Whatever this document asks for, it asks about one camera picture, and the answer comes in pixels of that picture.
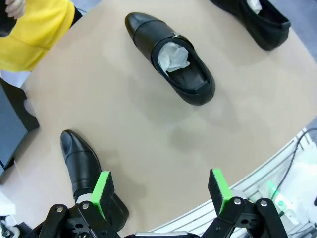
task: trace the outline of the green gripper pad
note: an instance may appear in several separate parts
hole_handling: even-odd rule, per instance
[[[114,185],[111,172],[102,171],[93,191],[91,202],[98,207],[103,218],[107,217],[113,194]]]
[[[217,215],[232,198],[232,193],[220,169],[211,169],[208,190]]]

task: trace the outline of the black leather shoe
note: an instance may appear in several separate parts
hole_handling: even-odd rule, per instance
[[[197,106],[210,101],[215,91],[214,79],[188,39],[175,33],[161,20],[144,13],[128,14],[125,26],[136,47],[183,100]],[[174,72],[162,70],[158,62],[159,51],[168,42],[186,48],[189,66]]]
[[[62,132],[60,145],[77,201],[80,195],[94,191],[101,173],[100,163],[93,149],[72,130]]]
[[[259,14],[249,7],[247,0],[211,1],[222,10],[236,16],[256,43],[266,51],[280,46],[288,38],[291,23],[268,0],[260,0],[262,10]]]

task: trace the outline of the green tape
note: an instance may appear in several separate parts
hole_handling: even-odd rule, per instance
[[[95,206],[98,207],[99,212],[103,216],[103,218],[105,218],[105,216],[101,209],[100,200],[103,194],[104,187],[108,180],[109,174],[110,174],[110,171],[103,171],[100,173],[95,189],[93,191],[93,195],[90,200]]]
[[[220,169],[213,169],[212,170],[213,175],[218,183],[218,187],[222,196],[222,204],[220,208],[220,212],[222,212],[225,204],[232,198],[232,193],[230,191],[230,188],[226,182],[226,179],[224,178],[222,172]]]

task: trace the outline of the person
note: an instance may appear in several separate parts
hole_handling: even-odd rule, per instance
[[[5,3],[7,16],[17,22],[8,36],[0,37],[3,71],[33,71],[48,50],[82,17],[70,0],[5,0]]]

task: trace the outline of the crumpled white paper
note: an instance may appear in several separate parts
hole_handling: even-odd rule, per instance
[[[174,42],[166,43],[158,54],[159,65],[164,72],[173,72],[190,65],[188,51]]]
[[[254,11],[256,14],[259,14],[259,12],[262,10],[259,0],[247,0],[247,3],[252,11]]]

